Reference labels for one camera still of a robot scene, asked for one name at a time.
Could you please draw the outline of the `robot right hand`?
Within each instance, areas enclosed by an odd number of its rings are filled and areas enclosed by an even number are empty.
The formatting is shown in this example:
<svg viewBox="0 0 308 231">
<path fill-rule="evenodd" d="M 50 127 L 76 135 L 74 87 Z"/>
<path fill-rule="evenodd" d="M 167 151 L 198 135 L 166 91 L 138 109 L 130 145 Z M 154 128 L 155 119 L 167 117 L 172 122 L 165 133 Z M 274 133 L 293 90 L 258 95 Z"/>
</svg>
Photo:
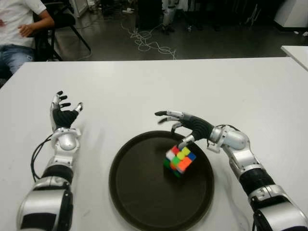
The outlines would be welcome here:
<svg viewBox="0 0 308 231">
<path fill-rule="evenodd" d="M 176 121 L 171 129 L 172 134 L 175 133 L 175 130 L 180 127 L 184 127 L 192 131 L 190 135 L 183 138 L 177 144 L 178 149 L 182 149 L 187 145 L 201 139 L 206 139 L 212 143 L 217 143 L 220 139 L 221 130 L 219 128 L 215 128 L 209 122 L 197 116 L 185 112 L 170 110 L 158 111 L 155 112 L 155 115 L 165 116 L 163 119 L 158 121 L 158 124 L 162 124 L 168 121 Z"/>
</svg>

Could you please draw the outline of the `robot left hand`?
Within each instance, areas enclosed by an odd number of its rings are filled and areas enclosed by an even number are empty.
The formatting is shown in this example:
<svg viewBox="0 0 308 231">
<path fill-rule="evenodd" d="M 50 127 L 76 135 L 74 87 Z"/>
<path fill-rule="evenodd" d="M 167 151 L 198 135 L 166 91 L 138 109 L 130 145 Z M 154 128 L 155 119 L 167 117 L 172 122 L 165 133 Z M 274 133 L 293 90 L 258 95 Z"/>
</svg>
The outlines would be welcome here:
<svg viewBox="0 0 308 231">
<path fill-rule="evenodd" d="M 67 98 L 68 96 L 64 95 L 64 92 L 61 90 L 57 92 L 52 99 L 50 106 L 50 119 L 53 132 L 59 128 L 71 128 L 71 125 L 83 110 L 82 102 L 78 103 L 73 110 L 63 110 L 63 108 L 71 105 L 71 103 L 61 103 L 61 101 L 66 100 Z"/>
</svg>

